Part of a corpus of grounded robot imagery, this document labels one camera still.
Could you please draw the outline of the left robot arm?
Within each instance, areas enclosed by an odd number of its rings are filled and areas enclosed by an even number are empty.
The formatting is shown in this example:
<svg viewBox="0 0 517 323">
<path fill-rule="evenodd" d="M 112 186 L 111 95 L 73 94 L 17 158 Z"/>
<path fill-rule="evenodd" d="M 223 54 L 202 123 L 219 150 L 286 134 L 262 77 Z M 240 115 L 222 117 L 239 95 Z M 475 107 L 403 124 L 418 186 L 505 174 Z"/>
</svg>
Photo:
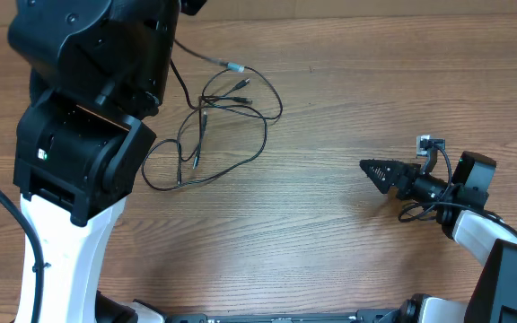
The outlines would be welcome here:
<svg viewBox="0 0 517 323">
<path fill-rule="evenodd" d="M 19 0 L 10 47 L 31 66 L 13 182 L 27 223 L 20 322 L 162 322 L 98 288 L 111 232 L 155 132 L 191 0 Z"/>
</svg>

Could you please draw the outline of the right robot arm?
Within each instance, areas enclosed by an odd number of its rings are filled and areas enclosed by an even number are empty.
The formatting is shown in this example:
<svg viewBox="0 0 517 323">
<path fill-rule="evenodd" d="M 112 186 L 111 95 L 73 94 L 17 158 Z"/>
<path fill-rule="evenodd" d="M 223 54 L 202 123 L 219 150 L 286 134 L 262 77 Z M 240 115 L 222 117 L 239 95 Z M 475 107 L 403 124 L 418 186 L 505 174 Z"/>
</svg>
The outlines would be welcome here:
<svg viewBox="0 0 517 323">
<path fill-rule="evenodd" d="M 447 181 L 403 161 L 362 160 L 360 167 L 382 194 L 397 188 L 407 211 L 434 211 L 445 235 L 483 267 L 468 302 L 415 294 L 383 321 L 517 322 L 517 231 L 485 209 L 494 160 L 464 152 Z"/>
</svg>

